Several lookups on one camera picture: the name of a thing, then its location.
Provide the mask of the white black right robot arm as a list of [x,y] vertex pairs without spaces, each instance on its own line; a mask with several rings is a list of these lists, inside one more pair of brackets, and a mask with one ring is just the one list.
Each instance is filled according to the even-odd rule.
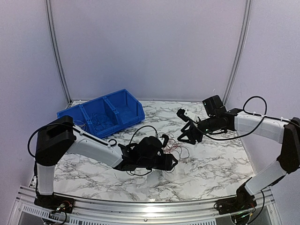
[[182,108],[177,111],[177,116],[186,123],[178,141],[196,144],[202,142],[204,137],[216,142],[233,141],[235,137],[217,138],[221,133],[232,131],[238,134],[237,139],[253,136],[255,140],[266,139],[272,146],[279,147],[279,155],[237,188],[234,197],[216,201],[214,207],[219,214],[254,209],[257,206],[256,194],[263,193],[264,189],[274,186],[300,168],[300,119],[269,116],[263,97],[252,96],[248,101],[255,98],[263,101],[263,113],[249,112],[244,106],[227,109],[218,95],[203,100],[206,119],[200,119],[196,113]]

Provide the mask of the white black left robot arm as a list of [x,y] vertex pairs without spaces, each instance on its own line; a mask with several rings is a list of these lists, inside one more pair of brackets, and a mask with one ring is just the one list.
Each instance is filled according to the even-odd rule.
[[171,153],[164,153],[169,138],[163,135],[148,136],[140,142],[127,145],[116,140],[102,140],[77,126],[73,118],[63,116],[40,127],[30,136],[27,147],[36,136],[36,151],[30,153],[35,159],[34,174],[37,178],[34,204],[53,213],[71,213],[74,199],[58,196],[53,190],[54,170],[66,153],[92,158],[100,163],[123,172],[134,172],[137,168],[170,172],[178,160]]

